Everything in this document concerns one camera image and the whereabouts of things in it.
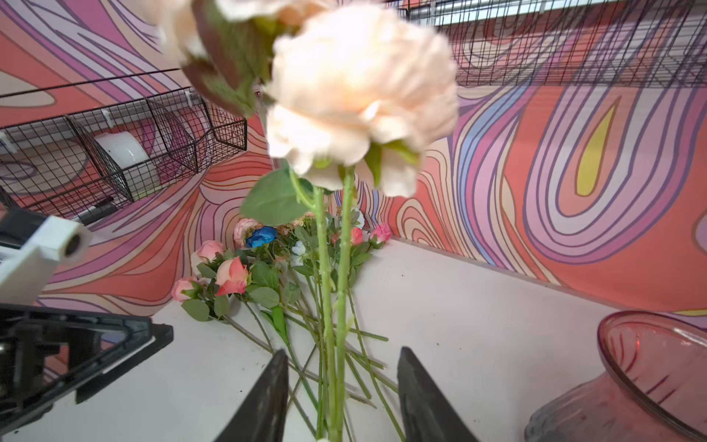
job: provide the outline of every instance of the blue flower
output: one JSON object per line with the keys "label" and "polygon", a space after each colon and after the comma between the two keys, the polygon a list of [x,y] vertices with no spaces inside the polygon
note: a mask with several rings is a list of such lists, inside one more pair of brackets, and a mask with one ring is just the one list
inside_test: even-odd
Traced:
{"label": "blue flower", "polygon": [[265,226],[257,229],[253,234],[245,240],[245,245],[248,248],[260,247],[263,244],[267,244],[273,241],[277,237],[277,230],[274,227]]}

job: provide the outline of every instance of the table surface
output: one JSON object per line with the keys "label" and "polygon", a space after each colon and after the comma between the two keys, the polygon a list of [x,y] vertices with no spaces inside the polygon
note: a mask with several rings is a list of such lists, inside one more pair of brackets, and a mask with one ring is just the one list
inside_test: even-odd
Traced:
{"label": "table surface", "polygon": [[[536,409],[603,372],[595,331],[614,309],[407,243],[392,241],[374,253],[354,287],[356,308],[364,330],[390,341],[368,339],[369,353],[395,379],[400,348],[411,347],[481,442],[522,441]],[[239,324],[262,336],[247,309],[233,309]],[[89,401],[76,405],[67,396],[4,440],[214,440],[270,355],[229,325],[192,320],[177,303],[153,321],[174,326],[172,344]],[[289,333],[302,364],[311,337],[297,325]],[[291,371],[292,386],[295,381]],[[370,382],[369,388],[377,409],[347,402],[353,439],[396,441]],[[298,398],[314,419],[303,391]],[[285,441],[311,440],[292,407]]]}

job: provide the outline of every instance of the colorful swirl wallpaper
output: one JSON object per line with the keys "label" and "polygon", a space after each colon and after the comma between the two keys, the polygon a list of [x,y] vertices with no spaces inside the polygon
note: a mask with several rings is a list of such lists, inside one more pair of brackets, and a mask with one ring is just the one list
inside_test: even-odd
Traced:
{"label": "colorful swirl wallpaper", "polygon": [[[173,67],[133,3],[0,0],[0,95]],[[0,98],[0,126],[186,85],[175,71]],[[417,195],[360,183],[359,201],[369,225],[403,238],[707,327],[706,113],[705,88],[462,88],[459,124],[432,145]],[[38,302],[154,314],[198,244],[232,241],[271,170],[263,133],[252,118],[247,153],[92,226],[84,261]]]}

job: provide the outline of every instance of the black wire mesh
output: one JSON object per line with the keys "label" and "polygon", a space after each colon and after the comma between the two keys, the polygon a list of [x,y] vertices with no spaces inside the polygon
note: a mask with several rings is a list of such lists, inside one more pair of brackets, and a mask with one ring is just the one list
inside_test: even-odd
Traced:
{"label": "black wire mesh", "polygon": [[449,38],[461,86],[707,86],[706,0],[393,0]]}
{"label": "black wire mesh", "polygon": [[[5,127],[0,202],[90,223],[244,151],[246,131],[191,88]],[[141,147],[129,163],[106,141],[122,132]]]}

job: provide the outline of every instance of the wire shelf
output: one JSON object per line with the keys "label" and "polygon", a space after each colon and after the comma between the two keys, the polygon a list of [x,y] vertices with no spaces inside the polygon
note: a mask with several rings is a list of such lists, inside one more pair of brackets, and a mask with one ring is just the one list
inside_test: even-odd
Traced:
{"label": "wire shelf", "polygon": [[[244,151],[246,131],[191,88],[4,127],[0,202],[92,223]],[[103,140],[124,132],[142,151],[121,167]]]}
{"label": "wire shelf", "polygon": [[461,86],[707,86],[706,0],[393,0],[447,35]]}

